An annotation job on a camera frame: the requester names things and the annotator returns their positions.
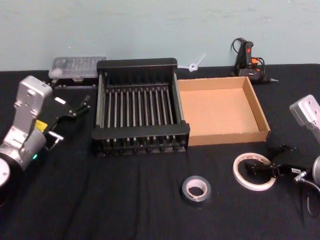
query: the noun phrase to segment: black tablecloth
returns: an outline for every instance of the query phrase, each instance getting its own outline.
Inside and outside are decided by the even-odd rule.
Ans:
[[[178,78],[226,77],[230,71],[179,70]],[[254,86],[271,128],[267,142],[96,158],[90,138],[93,107],[83,119],[62,127],[63,143],[28,167],[15,198],[1,210],[0,239],[319,239],[320,220],[306,211],[305,188],[281,177],[271,189],[254,192],[232,173],[238,155],[268,157],[267,146],[288,144],[301,153],[320,154],[312,133],[289,111],[290,104],[308,94],[320,101],[320,65],[269,65],[267,71],[279,82]],[[47,71],[0,73],[0,139],[12,124],[17,86],[27,75],[48,79]],[[95,88],[54,92],[71,105],[86,94],[95,106]],[[211,184],[211,198],[201,208],[187,205],[180,195],[184,179],[192,175]]]

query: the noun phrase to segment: silver duct tape roll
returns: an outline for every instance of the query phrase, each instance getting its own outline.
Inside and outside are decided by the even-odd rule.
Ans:
[[[191,188],[202,190],[201,195],[190,192]],[[209,182],[201,176],[190,176],[182,184],[182,197],[191,206],[200,207],[210,197],[211,186]]]
[[[244,179],[244,177],[239,172],[238,166],[239,166],[239,163],[247,159],[254,159],[266,165],[271,163],[269,159],[257,153],[248,152],[248,153],[241,154],[234,160],[233,168],[232,168],[233,175],[237,180],[237,182],[241,184],[243,187],[245,187],[246,189],[249,189],[252,191],[265,191],[271,188],[276,181],[276,179],[273,177],[268,182],[263,184],[254,184]]]

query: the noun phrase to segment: open cardboard tray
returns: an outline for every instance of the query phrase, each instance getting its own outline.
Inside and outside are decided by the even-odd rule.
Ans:
[[[180,79],[189,146],[266,141],[270,127],[248,77]]]

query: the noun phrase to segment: black dish rack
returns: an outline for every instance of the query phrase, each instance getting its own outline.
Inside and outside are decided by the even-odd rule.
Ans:
[[[98,156],[182,152],[184,120],[174,58],[102,60],[91,136]]]

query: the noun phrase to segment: light blue wall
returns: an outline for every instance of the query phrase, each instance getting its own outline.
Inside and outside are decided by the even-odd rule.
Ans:
[[[0,0],[0,70],[46,70],[57,56],[175,57],[232,65],[254,42],[266,64],[320,63],[320,0]]]

